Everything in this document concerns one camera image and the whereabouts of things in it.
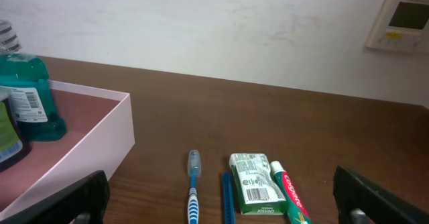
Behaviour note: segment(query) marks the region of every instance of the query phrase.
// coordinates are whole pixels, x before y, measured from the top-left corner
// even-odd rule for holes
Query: green and white package
[[[282,215],[288,203],[270,176],[265,154],[232,154],[229,166],[237,186],[241,214]]]

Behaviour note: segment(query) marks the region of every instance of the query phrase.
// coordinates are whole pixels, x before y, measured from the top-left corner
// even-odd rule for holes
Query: digital display
[[[389,26],[422,30],[429,19],[429,5],[400,2]]]

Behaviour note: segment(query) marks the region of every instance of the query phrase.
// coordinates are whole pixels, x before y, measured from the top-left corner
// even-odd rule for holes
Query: red label
[[[292,181],[290,181],[290,178],[288,176],[288,173],[286,173],[286,171],[282,172],[282,182],[283,182],[283,187],[285,188],[289,199],[302,211],[302,213],[307,218],[309,218],[307,210],[304,208],[304,205],[302,204],[300,197],[296,193],[295,188],[292,185]]]

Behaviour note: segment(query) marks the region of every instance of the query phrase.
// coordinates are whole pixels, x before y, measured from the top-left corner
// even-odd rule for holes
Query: toothbrush
[[[200,207],[196,198],[196,177],[201,176],[201,161],[198,150],[191,150],[188,158],[188,175],[190,177],[190,190],[188,201],[188,224],[198,224]]]

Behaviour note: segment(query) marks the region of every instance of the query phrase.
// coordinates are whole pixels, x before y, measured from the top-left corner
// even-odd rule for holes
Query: striped toothbrush handle
[[[198,224],[199,209],[196,189],[191,188],[188,201],[188,224]]]

